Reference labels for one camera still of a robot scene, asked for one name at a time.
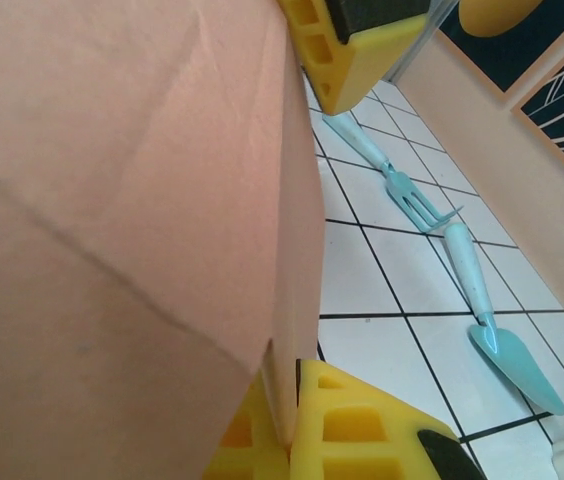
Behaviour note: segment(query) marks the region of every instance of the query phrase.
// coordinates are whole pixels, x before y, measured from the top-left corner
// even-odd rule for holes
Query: black rubber pad
[[[418,438],[440,480],[486,480],[455,440],[432,430],[420,430]]]
[[[429,11],[431,0],[326,0],[340,43],[370,28],[415,17]]]

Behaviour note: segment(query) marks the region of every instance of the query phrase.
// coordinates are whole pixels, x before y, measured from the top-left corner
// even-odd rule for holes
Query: wall
[[[398,81],[564,305],[564,164],[510,112],[564,45],[503,105],[434,36]]]

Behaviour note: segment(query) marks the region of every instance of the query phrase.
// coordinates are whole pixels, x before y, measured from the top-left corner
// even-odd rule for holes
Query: yellow foam block
[[[426,24],[417,15],[338,41],[324,0],[278,0],[293,44],[308,73],[322,110],[350,110],[400,58]]]
[[[291,480],[439,480],[417,433],[444,423],[335,367],[302,361]]]
[[[289,480],[287,453],[278,444],[260,375],[249,388],[202,478]]]

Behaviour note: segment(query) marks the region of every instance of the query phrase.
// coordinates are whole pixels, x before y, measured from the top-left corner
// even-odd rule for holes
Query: tile floor
[[[477,353],[440,232],[417,232],[307,88],[327,222],[319,356],[446,422],[489,480],[557,479],[564,416],[541,412]],[[353,115],[440,211],[464,205],[457,221],[475,239],[497,322],[564,400],[564,309],[550,289],[395,86],[380,82]]]

